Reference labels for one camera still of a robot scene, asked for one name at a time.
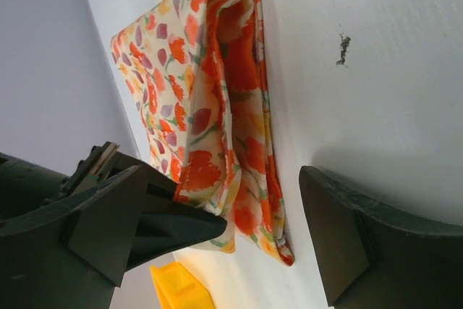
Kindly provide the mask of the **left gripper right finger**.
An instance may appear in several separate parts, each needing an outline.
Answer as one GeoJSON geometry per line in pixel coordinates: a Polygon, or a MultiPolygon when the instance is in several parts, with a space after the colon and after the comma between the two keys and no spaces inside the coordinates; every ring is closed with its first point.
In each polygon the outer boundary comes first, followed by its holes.
{"type": "Polygon", "coordinates": [[[299,175],[329,305],[461,305],[462,227],[416,216],[313,166],[299,175]]]}

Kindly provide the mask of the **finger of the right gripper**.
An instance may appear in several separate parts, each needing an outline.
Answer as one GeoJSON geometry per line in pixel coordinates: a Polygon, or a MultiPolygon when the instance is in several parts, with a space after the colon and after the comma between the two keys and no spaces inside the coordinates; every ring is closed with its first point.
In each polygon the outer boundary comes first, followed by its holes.
{"type": "Polygon", "coordinates": [[[142,198],[127,270],[132,270],[162,255],[198,245],[221,236],[225,218],[173,200],[159,186],[131,180],[125,190],[142,198]]]}

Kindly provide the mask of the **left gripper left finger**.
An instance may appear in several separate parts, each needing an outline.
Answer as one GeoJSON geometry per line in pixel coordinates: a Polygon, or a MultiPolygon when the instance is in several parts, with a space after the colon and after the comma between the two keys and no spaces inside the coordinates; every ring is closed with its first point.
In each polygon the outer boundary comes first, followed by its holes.
{"type": "Polygon", "coordinates": [[[83,279],[119,286],[140,218],[145,172],[132,166],[82,192],[8,220],[1,228],[1,279],[83,279]]]}

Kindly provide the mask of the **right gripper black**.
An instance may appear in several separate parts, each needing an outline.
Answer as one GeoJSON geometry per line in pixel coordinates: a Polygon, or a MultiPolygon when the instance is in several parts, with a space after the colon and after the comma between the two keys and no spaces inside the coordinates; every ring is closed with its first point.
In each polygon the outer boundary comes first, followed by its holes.
{"type": "Polygon", "coordinates": [[[65,174],[20,158],[1,154],[1,221],[37,210],[50,203],[96,185],[132,166],[152,167],[118,151],[116,143],[93,146],[75,172],[65,174]]]}

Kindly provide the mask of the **floral orange skirt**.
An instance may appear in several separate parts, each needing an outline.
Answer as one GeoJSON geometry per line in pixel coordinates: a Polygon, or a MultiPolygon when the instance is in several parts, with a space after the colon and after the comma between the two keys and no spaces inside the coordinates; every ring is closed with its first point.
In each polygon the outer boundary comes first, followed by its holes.
{"type": "Polygon", "coordinates": [[[204,247],[237,234],[291,266],[276,171],[261,0],[163,0],[111,38],[175,201],[224,218],[204,247]]]}

